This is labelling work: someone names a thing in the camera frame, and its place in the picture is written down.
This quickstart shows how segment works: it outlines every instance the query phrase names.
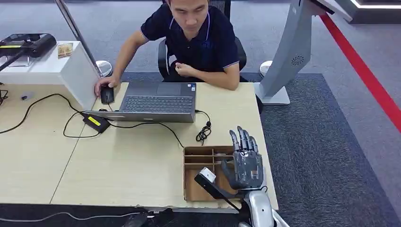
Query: white shelf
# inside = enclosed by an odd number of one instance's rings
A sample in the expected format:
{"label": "white shelf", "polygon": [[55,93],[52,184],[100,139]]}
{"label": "white shelf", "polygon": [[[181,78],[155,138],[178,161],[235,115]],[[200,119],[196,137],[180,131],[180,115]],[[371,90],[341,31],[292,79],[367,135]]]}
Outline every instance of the white shelf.
{"label": "white shelf", "polygon": [[79,41],[58,41],[57,45],[73,43],[72,55],[58,58],[57,46],[27,67],[7,67],[0,72],[4,84],[64,85],[81,104],[91,110],[96,100],[94,85],[99,75]]}

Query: cardboard box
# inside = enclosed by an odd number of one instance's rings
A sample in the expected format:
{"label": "cardboard box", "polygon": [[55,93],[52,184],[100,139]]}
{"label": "cardboard box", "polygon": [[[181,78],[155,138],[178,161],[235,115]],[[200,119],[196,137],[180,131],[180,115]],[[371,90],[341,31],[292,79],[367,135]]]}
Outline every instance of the cardboard box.
{"label": "cardboard box", "polygon": [[221,160],[233,158],[234,148],[232,146],[214,147],[185,147],[184,155],[184,199],[186,201],[215,201],[195,180],[195,176],[207,167],[216,175],[215,183],[229,193],[235,194],[228,184],[221,169]]}

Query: floor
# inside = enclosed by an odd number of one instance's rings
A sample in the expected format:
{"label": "floor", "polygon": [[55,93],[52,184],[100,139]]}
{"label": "floor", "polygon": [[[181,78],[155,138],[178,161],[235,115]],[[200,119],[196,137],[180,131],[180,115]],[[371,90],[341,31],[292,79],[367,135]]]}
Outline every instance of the floor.
{"label": "floor", "polygon": [[[49,32],[58,40],[73,40],[53,3],[3,3],[3,36],[12,33]],[[121,44],[159,6],[158,1],[86,1],[68,3],[94,57],[115,62]],[[272,60],[288,13],[288,2],[233,1],[231,22],[243,43],[248,63],[244,72],[257,72]],[[401,106],[400,25],[349,25],[332,19],[366,62],[398,106]],[[313,18],[312,59],[301,71],[323,74],[359,145],[398,217],[401,218],[401,134],[372,97],[358,74],[318,17]],[[158,42],[148,43],[127,71],[157,71]]]}

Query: power adapter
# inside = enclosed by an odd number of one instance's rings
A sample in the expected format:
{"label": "power adapter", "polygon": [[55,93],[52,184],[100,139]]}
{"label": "power adapter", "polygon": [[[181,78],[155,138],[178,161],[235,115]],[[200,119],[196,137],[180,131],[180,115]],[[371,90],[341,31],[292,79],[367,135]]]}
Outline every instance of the power adapter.
{"label": "power adapter", "polygon": [[81,115],[84,117],[82,121],[99,133],[103,133],[110,126],[110,123],[103,117],[87,113],[81,113]]}

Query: dark polo shirt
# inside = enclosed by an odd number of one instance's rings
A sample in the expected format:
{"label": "dark polo shirt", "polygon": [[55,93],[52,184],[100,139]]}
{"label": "dark polo shirt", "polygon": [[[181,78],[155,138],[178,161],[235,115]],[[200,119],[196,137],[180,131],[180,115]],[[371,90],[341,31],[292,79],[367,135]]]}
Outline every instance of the dark polo shirt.
{"label": "dark polo shirt", "polygon": [[149,40],[165,37],[169,51],[178,62],[201,71],[222,71],[239,62],[233,26],[213,6],[209,6],[198,35],[191,41],[186,39],[167,4],[163,4],[143,23],[141,32]]}

